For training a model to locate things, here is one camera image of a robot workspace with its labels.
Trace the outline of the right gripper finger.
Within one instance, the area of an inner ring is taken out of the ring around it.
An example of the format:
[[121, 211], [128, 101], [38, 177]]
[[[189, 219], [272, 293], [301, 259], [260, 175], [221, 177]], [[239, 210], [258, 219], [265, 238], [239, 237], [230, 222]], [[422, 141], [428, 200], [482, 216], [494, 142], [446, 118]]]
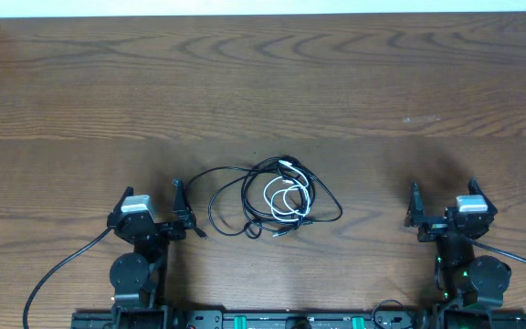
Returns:
[[410, 188], [410, 202], [405, 215], [406, 227], [420, 226], [425, 219], [425, 211], [422, 197], [417, 183], [413, 183]]
[[471, 195], [479, 195], [482, 196], [488, 206], [488, 212], [489, 213], [496, 213], [497, 208], [494, 206], [494, 204], [488, 199], [488, 197], [484, 194], [482, 189], [480, 188], [477, 180], [475, 177], [471, 177], [468, 181], [468, 191]]

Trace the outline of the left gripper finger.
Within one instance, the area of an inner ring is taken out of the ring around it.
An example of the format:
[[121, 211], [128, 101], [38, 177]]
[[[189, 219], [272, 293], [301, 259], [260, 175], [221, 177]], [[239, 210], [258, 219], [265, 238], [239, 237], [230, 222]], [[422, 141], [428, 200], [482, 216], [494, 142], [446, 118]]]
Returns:
[[183, 222], [185, 228], [194, 229], [196, 227], [195, 214], [186, 198], [184, 182], [181, 179], [174, 179], [173, 185], [175, 187], [173, 212]]
[[118, 201], [118, 203], [116, 204], [116, 206], [113, 208], [112, 210], [112, 214], [113, 215], [119, 215], [121, 213], [121, 207], [122, 207], [122, 204], [124, 203], [125, 199], [129, 196], [132, 196], [134, 193], [134, 189], [131, 187], [131, 186], [127, 186], [120, 198], [120, 200]]

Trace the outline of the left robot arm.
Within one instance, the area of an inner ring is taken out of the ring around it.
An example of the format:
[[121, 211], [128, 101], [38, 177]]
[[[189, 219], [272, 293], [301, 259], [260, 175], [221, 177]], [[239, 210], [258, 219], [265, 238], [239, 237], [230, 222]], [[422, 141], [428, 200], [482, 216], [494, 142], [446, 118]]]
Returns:
[[165, 276], [168, 248], [172, 241], [186, 238], [195, 228], [195, 215], [186, 199], [184, 183], [173, 180], [173, 212], [177, 219], [158, 223], [148, 195], [136, 195], [127, 187], [107, 219], [114, 234], [133, 245], [133, 251], [117, 258], [110, 268], [114, 288], [113, 328], [180, 328], [184, 314], [157, 302]]

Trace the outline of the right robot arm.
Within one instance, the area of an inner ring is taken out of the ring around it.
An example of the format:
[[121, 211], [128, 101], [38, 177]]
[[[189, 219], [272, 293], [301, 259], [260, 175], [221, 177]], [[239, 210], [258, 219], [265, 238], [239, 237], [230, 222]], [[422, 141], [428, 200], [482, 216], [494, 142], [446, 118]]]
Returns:
[[504, 301], [511, 269], [503, 261], [476, 256], [474, 243], [489, 231], [498, 210], [472, 178], [468, 194], [442, 216], [429, 216], [418, 184], [410, 187], [405, 216], [407, 227], [417, 228], [417, 240], [436, 244], [435, 283], [444, 293], [414, 320], [417, 328], [481, 328], [492, 326], [492, 312]]

